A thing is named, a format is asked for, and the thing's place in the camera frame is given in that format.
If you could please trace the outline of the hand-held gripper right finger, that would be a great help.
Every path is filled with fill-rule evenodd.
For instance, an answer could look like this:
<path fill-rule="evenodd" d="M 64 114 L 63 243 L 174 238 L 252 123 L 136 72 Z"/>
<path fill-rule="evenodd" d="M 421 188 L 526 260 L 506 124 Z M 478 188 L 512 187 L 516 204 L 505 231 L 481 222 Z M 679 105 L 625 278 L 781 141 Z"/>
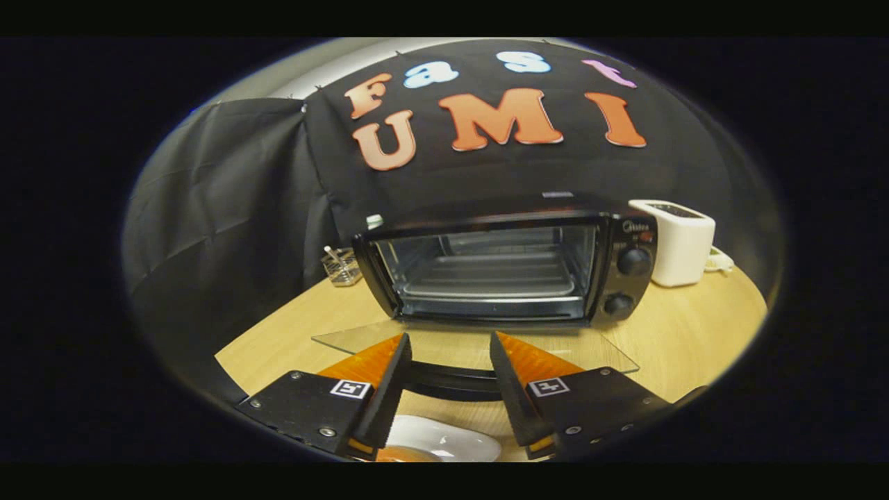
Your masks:
<path fill-rule="evenodd" d="M 507 333 L 492 333 L 490 358 L 515 442 L 530 460 L 586 461 L 674 407 L 614 367 L 584 369 Z"/>

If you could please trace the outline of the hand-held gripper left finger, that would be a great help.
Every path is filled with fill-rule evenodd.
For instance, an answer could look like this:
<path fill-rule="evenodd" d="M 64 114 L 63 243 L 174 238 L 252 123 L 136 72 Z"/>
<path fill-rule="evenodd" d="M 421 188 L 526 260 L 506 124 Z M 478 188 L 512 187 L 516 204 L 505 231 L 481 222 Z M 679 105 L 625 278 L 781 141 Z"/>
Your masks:
<path fill-rule="evenodd" d="M 387 445 L 412 361 L 409 335 L 400 333 L 320 373 L 283 374 L 236 409 L 314 451 L 374 461 Z"/>

